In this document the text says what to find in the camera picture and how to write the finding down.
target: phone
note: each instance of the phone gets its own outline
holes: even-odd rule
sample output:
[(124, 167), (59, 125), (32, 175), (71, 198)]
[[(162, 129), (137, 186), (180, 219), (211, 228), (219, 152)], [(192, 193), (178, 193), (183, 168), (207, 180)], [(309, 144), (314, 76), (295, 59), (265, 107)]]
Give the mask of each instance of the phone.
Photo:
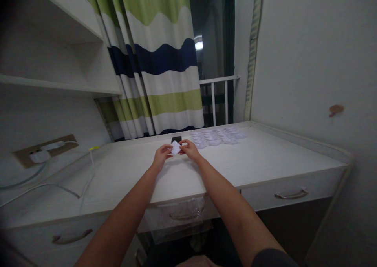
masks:
[(181, 136), (179, 136), (179, 137), (173, 137), (171, 143), (173, 143), (173, 141), (176, 141), (176, 142), (179, 143), (181, 140), (182, 140), (182, 137), (181, 137)]

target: window railing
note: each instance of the window railing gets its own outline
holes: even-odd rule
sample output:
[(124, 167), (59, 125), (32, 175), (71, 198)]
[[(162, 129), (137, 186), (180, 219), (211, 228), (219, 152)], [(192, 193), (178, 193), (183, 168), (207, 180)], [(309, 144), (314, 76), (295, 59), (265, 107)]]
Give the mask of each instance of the window railing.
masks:
[(229, 77), (220, 77), (220, 78), (214, 78), (214, 79), (205, 79), (200, 80), (200, 85), (203, 84), (211, 84), (211, 94), (212, 94), (212, 114), (213, 114), (213, 125), (216, 126), (216, 108), (215, 108), (215, 89), (214, 84), (216, 82), (224, 82), (225, 83), (225, 124), (228, 124), (228, 81), (233, 80), (234, 81), (234, 91), (236, 91), (236, 83), (240, 77), (238, 75), (233, 75)]

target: wall shelf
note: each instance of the wall shelf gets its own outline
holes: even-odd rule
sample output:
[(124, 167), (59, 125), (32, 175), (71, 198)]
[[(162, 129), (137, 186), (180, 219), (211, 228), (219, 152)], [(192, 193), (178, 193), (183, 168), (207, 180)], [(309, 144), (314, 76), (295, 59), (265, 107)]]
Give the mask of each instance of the wall shelf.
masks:
[(120, 94), (87, 0), (15, 0), (7, 16), (0, 83), (43, 88), (39, 93), (62, 89), (95, 97)]

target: desk surface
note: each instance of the desk surface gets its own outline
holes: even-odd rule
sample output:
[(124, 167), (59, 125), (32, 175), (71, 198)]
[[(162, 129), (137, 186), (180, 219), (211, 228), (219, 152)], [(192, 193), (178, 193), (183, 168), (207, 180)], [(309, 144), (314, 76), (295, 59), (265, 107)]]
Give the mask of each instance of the desk surface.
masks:
[[(247, 137), (236, 145), (221, 144), (199, 150), (225, 178), (236, 187), (253, 186), (281, 178), (343, 167), (346, 164), (284, 139), (275, 137), (247, 123), (233, 124)], [(189, 138), (190, 132), (182, 132)], [(149, 168), (162, 144), (172, 135), (107, 144), (95, 158), (94, 178), (84, 198), (51, 189), (16, 215), (5, 219), (5, 227), (19, 227), (51, 220), (112, 210)], [(82, 167), (73, 177), (61, 182), (81, 193), (91, 171)], [(168, 159), (156, 182), (151, 203), (203, 195), (205, 188), (196, 165), (185, 155)]]

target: drawer handle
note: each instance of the drawer handle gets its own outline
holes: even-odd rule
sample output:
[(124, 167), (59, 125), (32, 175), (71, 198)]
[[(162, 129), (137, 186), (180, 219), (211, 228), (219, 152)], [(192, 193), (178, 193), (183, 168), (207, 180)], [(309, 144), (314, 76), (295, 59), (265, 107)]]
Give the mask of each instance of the drawer handle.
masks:
[(196, 217), (198, 217), (199, 215), (201, 215), (201, 213), (203, 212), (203, 210), (204, 210), (204, 207), (202, 207), (198, 211), (198, 213), (195, 213), (195, 214), (192, 214), (192, 215), (183, 215), (183, 216), (176, 216), (174, 213), (169, 213), (169, 217), (172, 220), (187, 221), (187, 220), (195, 219)]
[(60, 238), (62, 236), (53, 236), (52, 237), (52, 243), (56, 244), (56, 245), (65, 245), (65, 244), (73, 243), (75, 241), (82, 240), (84, 237), (86, 237), (91, 232), (93, 232), (93, 230), (92, 229), (88, 229), (85, 232), (83, 232), (81, 235), (79, 235), (77, 237), (70, 238), (70, 239), (66, 239), (66, 240), (60, 240)]
[(275, 194), (275, 197), (280, 198), (280, 199), (291, 200), (291, 199), (303, 198), (304, 196), (307, 196), (308, 194), (309, 193), (302, 188), (301, 191), (298, 194), (292, 194), (292, 195), (288, 195), (288, 196), (282, 196), (281, 194)]

